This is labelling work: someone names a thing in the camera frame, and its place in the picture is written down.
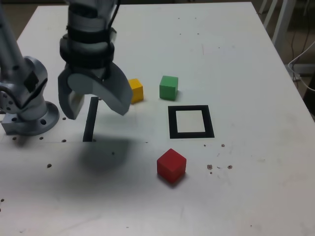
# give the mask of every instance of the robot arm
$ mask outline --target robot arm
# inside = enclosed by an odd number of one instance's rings
[[[115,112],[124,115],[132,91],[123,72],[112,62],[116,32],[111,28],[119,8],[114,0],[69,0],[68,34],[60,40],[66,61],[58,78],[59,102],[65,115],[76,119],[84,94],[100,97]]]
[[[68,34],[60,40],[66,65],[58,77],[59,103],[76,119],[84,94],[94,94],[124,115],[132,91],[123,72],[113,63],[112,29],[120,0],[68,0]],[[59,119],[57,107],[45,102],[47,70],[40,61],[23,57],[0,6],[0,109],[8,135],[38,135]]]

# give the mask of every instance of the cable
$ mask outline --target cable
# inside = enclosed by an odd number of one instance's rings
[[[310,27],[310,17],[309,17],[309,6],[310,6],[310,5],[308,4],[307,7],[306,7],[306,17],[307,17],[307,27],[308,27],[308,31],[307,31],[307,34],[306,34],[305,42],[304,42],[304,45],[303,45],[301,54],[300,54],[297,58],[295,58],[295,59],[293,59],[293,60],[291,61],[291,62],[293,62],[293,61],[296,60],[296,61],[292,64],[292,69],[289,68],[289,69],[293,72],[292,80],[293,80],[293,82],[296,82],[296,87],[297,87],[297,89],[299,88],[299,84],[298,84],[298,81],[297,81],[297,79],[296,79],[296,77],[295,77],[294,65],[299,61],[301,55],[305,52],[304,49],[305,49],[306,43],[307,43],[307,41],[308,41],[308,39],[309,39],[309,35],[310,35],[310,31],[311,31],[311,27]],[[294,35],[293,35],[293,38],[292,38],[292,43],[291,43],[291,49],[292,49],[293,58],[294,58],[293,40],[294,40],[294,37],[295,37],[295,33],[296,33],[296,31],[294,32]],[[308,86],[305,84],[305,82],[301,79],[300,76],[299,76],[299,79],[302,81],[302,83],[303,83],[308,89],[312,90],[310,87],[308,87]]]
[[[293,37],[292,37],[292,42],[291,42],[291,50],[292,50],[292,60],[294,59],[294,49],[293,49],[293,42],[295,38],[296,30],[294,31]],[[292,80],[294,83],[296,83],[296,88],[299,88],[299,83],[297,82],[297,79],[295,77],[295,74],[293,73]]]
[[[304,84],[305,87],[307,87],[309,90],[315,92],[315,89],[312,89],[312,88],[308,87],[308,86],[306,85],[306,83],[304,82],[304,80],[302,80],[301,76],[300,76],[299,74],[297,74],[296,72],[294,72],[294,70],[292,70],[292,69],[290,68],[290,64],[292,64],[295,60],[297,60],[298,58],[300,58],[300,57],[301,57],[305,52],[307,52],[308,49],[310,49],[314,44],[315,44],[315,41],[314,41],[304,52],[302,52],[302,53],[301,53],[300,55],[298,55],[295,59],[293,59],[292,61],[290,61],[290,62],[288,63],[288,65],[287,65],[287,67],[289,68],[289,70],[290,70],[294,75],[296,75],[296,76],[301,80],[301,82]]]
[[[114,19],[115,19],[116,15],[117,15],[117,12],[118,12],[118,9],[119,9],[119,6],[120,6],[120,1],[121,0],[117,0],[117,5],[116,5],[116,8],[115,8],[114,14],[113,14],[112,19],[110,20],[110,22],[108,24],[108,29],[109,30],[111,29],[112,24],[114,22]]]

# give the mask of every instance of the wooden block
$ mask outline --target wooden block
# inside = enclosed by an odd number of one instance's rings
[[[186,161],[186,158],[170,149],[157,160],[157,173],[169,183],[174,183],[185,174]]]
[[[163,76],[159,85],[159,97],[165,100],[175,101],[178,91],[178,78]]]
[[[133,93],[131,104],[142,101],[143,100],[143,86],[139,82],[139,80],[138,79],[129,80],[129,85]]]

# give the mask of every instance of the yellow cube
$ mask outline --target yellow cube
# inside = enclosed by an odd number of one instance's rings
[[[140,102],[143,100],[143,86],[138,79],[129,80],[130,87],[132,89],[132,100],[131,104]]]

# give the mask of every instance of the black strap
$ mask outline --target black strap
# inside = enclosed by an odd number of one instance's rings
[[[60,55],[65,62],[70,65],[86,68],[98,69],[109,65],[114,59],[114,45],[111,43],[107,51],[102,54],[85,55],[75,51],[64,50],[60,47]]]
[[[80,42],[80,43],[100,43],[100,42],[108,42],[111,30],[102,30],[98,32],[85,32],[79,31],[77,29],[72,28],[71,26],[67,26],[68,36],[71,40]]]

